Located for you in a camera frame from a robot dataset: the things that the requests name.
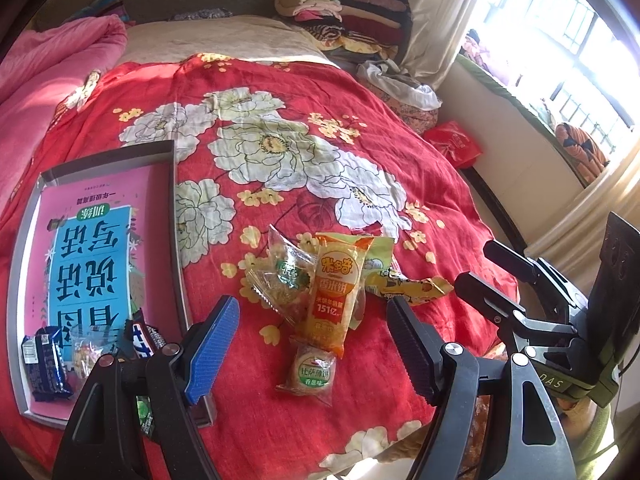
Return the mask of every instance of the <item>rice cracker bag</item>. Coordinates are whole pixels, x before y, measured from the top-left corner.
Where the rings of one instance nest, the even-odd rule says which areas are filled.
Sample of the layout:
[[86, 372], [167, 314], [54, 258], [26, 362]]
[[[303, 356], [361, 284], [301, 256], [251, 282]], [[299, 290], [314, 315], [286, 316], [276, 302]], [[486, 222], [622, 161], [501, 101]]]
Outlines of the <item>rice cracker bag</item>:
[[364, 237], [350, 244], [318, 235], [316, 278], [302, 337], [309, 344], [340, 358], [358, 296], [362, 265], [373, 239]]

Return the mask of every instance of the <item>blue gripper pad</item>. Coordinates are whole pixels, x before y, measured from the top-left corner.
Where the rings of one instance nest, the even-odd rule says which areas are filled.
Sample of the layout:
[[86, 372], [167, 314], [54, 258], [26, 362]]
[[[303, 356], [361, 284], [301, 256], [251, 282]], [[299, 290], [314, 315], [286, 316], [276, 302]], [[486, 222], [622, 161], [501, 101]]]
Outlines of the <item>blue gripper pad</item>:
[[188, 403], [196, 404], [211, 390], [239, 321], [238, 300], [222, 296], [185, 347], [182, 354], [184, 396]]

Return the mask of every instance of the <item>pink book cover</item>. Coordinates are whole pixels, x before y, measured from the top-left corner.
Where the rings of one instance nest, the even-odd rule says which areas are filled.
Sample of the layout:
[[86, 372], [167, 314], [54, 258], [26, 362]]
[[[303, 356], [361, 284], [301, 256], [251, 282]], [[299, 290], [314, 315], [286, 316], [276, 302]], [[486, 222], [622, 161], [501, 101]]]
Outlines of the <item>pink book cover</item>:
[[[62, 329], [63, 360], [72, 365], [71, 329], [109, 326], [122, 334], [142, 309], [167, 341], [181, 340], [172, 278], [171, 166], [153, 164], [46, 187], [36, 210], [26, 275], [24, 334]], [[38, 415], [67, 420], [77, 397], [36, 402]]]

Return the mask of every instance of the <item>red plastic bag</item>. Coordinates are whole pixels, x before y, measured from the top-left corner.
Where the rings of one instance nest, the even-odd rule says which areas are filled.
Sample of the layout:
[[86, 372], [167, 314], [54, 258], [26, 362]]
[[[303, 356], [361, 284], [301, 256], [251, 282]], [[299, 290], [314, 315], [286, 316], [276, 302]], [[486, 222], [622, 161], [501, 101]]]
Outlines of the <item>red plastic bag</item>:
[[456, 169], [470, 168], [478, 155], [482, 155], [480, 146], [456, 121], [438, 124], [424, 132], [422, 138], [444, 155]]

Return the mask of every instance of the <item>window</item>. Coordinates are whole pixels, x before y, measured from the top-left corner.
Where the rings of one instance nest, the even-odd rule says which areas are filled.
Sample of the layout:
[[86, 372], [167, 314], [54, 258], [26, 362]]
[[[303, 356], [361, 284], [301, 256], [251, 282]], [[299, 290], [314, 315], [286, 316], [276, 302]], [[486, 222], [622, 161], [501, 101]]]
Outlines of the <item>window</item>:
[[636, 140], [638, 66], [587, 0], [478, 0], [469, 28], [508, 61], [519, 96], [550, 99], [607, 155]]

